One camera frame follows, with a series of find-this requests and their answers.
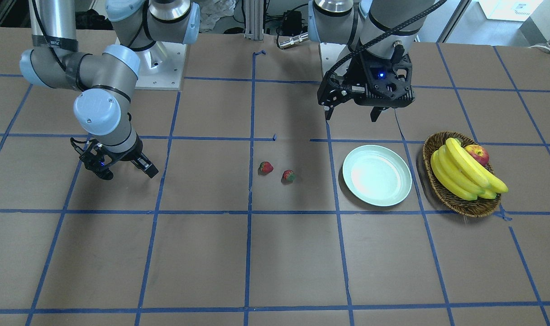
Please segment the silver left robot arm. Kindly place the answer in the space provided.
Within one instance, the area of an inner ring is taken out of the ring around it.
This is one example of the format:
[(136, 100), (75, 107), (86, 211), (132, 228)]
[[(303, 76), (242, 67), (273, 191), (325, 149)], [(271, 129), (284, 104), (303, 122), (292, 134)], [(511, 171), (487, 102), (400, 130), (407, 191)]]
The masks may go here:
[(374, 122), (384, 110), (411, 105), (415, 95), (409, 50), (426, 16), (443, 4), (442, 0), (310, 0), (309, 39), (345, 46), (337, 62), (323, 70), (317, 90), (325, 119), (348, 101), (371, 107)]

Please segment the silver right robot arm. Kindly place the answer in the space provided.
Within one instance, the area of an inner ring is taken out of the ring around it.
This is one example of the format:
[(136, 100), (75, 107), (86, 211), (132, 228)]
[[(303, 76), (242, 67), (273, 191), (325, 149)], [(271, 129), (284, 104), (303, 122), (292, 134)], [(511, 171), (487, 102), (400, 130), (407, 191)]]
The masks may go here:
[(192, 0), (108, 0), (119, 43), (94, 55), (78, 49), (72, 0), (31, 0), (33, 47), (21, 55), (22, 76), (33, 85), (79, 91), (73, 113), (92, 138), (70, 143), (85, 169), (103, 180), (110, 167), (131, 162), (153, 178), (158, 169), (143, 153), (129, 108), (142, 72), (165, 65), (163, 43), (192, 44), (200, 31), (200, 6)]

